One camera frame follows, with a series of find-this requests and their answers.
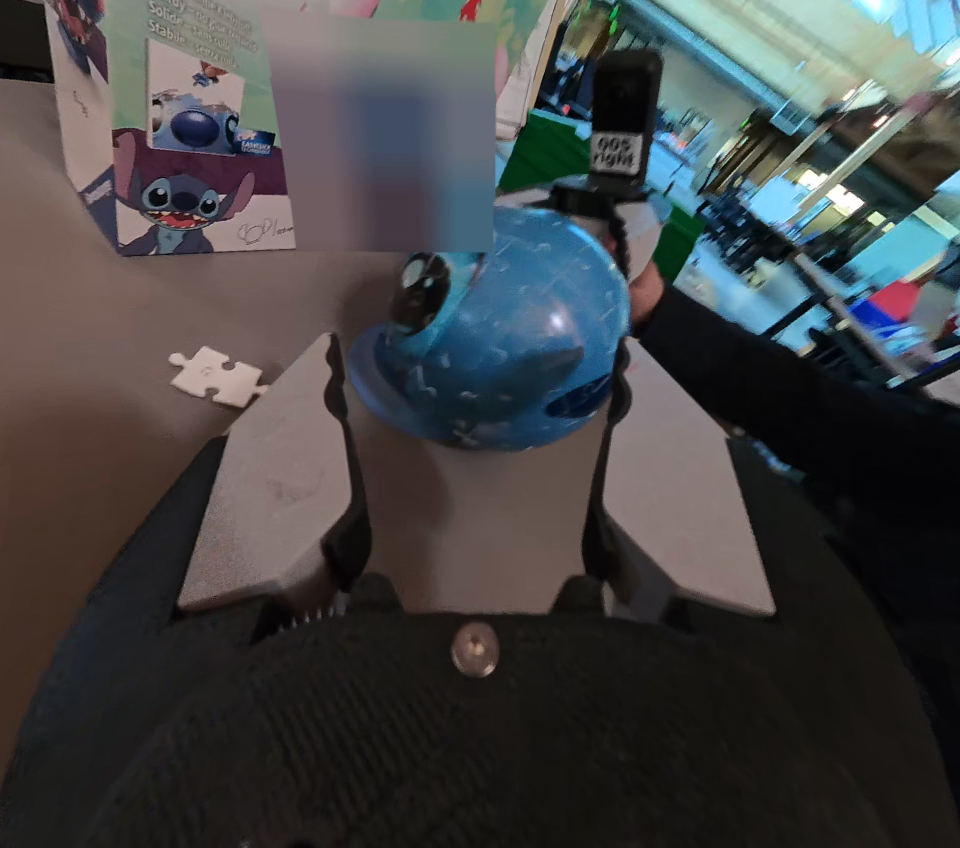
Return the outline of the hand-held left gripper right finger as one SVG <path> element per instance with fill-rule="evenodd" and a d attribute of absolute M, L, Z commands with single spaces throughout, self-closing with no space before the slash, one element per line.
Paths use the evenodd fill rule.
<path fill-rule="evenodd" d="M 614 614 L 776 614 L 728 442 L 636 339 L 621 342 L 583 535 Z"/>

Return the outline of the blue ball stand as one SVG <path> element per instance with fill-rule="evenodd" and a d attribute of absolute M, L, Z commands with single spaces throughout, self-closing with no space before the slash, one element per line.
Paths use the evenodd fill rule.
<path fill-rule="evenodd" d="M 346 371 L 357 396 L 391 428 L 421 440 L 443 441 L 444 427 L 407 397 L 403 373 L 388 353 L 387 341 L 387 326 L 380 324 L 359 334 L 350 347 Z"/>

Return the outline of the green plastic crate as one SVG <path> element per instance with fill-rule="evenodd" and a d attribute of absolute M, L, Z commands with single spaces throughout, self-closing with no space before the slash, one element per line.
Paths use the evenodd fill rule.
<path fill-rule="evenodd" d="M 554 182 L 585 175 L 590 168 L 591 132 L 587 122 L 531 112 L 510 152 L 498 156 L 498 193 L 546 190 Z M 653 258 L 668 283 L 679 282 L 706 234 L 705 219 L 696 214 L 692 202 L 681 199 L 685 193 L 681 182 L 688 174 L 663 145 L 652 145 L 644 191 L 662 226 Z"/>

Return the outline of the person's right hand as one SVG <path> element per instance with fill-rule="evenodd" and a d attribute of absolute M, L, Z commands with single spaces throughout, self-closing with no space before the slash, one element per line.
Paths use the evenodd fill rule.
<path fill-rule="evenodd" d="M 636 337 L 660 304 L 666 283 L 653 259 L 628 284 L 630 297 L 630 335 Z"/>

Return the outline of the blue puzzle ball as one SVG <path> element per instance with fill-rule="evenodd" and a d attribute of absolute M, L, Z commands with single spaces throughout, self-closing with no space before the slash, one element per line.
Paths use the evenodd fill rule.
<path fill-rule="evenodd" d="M 546 206 L 497 206 L 486 253 L 411 254 L 386 322 L 407 397 L 442 444 L 522 450 L 583 427 L 610 394 L 627 280 L 593 232 Z"/>

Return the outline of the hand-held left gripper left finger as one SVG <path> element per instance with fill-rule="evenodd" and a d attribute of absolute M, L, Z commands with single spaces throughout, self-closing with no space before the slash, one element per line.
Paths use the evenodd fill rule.
<path fill-rule="evenodd" d="M 371 553 L 342 349 L 321 335 L 231 426 L 178 595 L 186 614 L 270 597 L 321 614 Z"/>

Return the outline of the row of office desks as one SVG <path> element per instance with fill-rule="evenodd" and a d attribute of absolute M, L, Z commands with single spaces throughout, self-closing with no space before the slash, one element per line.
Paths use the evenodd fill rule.
<path fill-rule="evenodd" d="M 915 274 L 866 278 L 836 238 L 791 237 L 734 195 L 702 204 L 684 274 L 730 321 L 854 381 L 925 387 L 958 374 L 958 246 Z"/>

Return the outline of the white puzzle piece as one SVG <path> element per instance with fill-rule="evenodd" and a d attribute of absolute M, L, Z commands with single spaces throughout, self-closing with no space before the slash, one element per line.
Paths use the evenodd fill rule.
<path fill-rule="evenodd" d="M 261 382 L 260 369 L 231 361 L 226 354 L 209 347 L 201 347 L 191 357 L 173 352 L 167 361 L 177 369 L 171 386 L 192 398 L 210 398 L 213 403 L 244 410 L 270 389 Z"/>

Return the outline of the cartoon printed puzzle box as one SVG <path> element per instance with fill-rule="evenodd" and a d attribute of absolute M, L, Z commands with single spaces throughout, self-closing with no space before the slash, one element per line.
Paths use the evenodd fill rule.
<path fill-rule="evenodd" d="M 116 254 L 484 252 L 559 0 L 45 0 Z"/>

